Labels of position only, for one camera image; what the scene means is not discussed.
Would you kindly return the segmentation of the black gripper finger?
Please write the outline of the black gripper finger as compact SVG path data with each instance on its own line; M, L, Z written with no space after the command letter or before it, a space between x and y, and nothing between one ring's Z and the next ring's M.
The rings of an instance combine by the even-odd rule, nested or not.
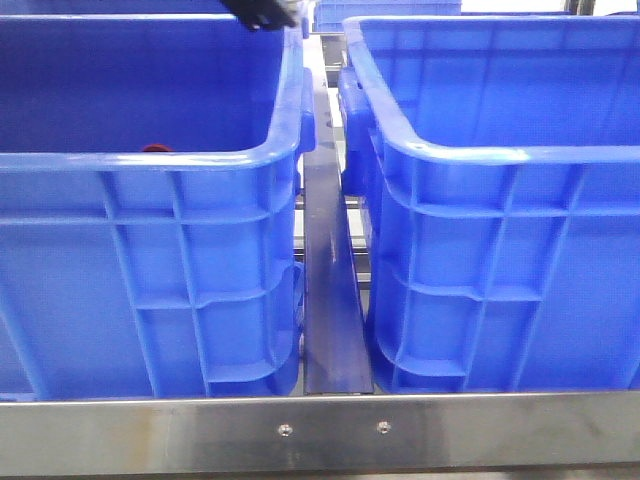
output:
M298 2L224 0L223 5L250 31L276 31L298 24Z

